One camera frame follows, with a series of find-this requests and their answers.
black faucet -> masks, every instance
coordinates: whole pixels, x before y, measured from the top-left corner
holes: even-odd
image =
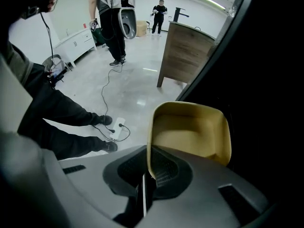
[[[186,16],[187,18],[189,18],[189,15],[181,13],[180,10],[181,10],[181,8],[177,8],[177,7],[175,8],[175,14],[174,14],[174,19],[173,19],[174,22],[178,21],[179,15],[183,15],[183,16]]]

power strip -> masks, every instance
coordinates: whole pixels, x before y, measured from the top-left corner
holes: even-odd
[[[113,139],[113,140],[118,140],[119,138],[119,135],[120,135],[120,132],[122,131],[122,127],[119,126],[119,124],[122,124],[124,125],[125,123],[125,119],[121,118],[121,117],[118,117],[115,124],[114,124],[114,127],[112,128],[113,130],[115,130],[114,133],[110,134],[110,138]]]

man in black shirt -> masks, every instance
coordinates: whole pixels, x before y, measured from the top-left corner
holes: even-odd
[[[154,6],[153,13],[154,15],[154,24],[152,28],[152,35],[154,36],[156,26],[158,24],[158,35],[161,36],[161,29],[162,29],[162,23],[163,23],[163,15],[167,14],[167,8],[163,5],[164,1],[160,0],[159,5]]]

glove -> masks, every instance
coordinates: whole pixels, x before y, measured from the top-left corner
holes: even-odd
[[[98,25],[97,19],[91,20],[89,23],[90,30],[95,31],[97,25]]]

wooden vanity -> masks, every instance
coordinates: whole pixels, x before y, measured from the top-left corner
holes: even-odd
[[[206,33],[177,22],[170,22],[157,87],[163,78],[184,83],[192,80],[208,61],[214,38]]]

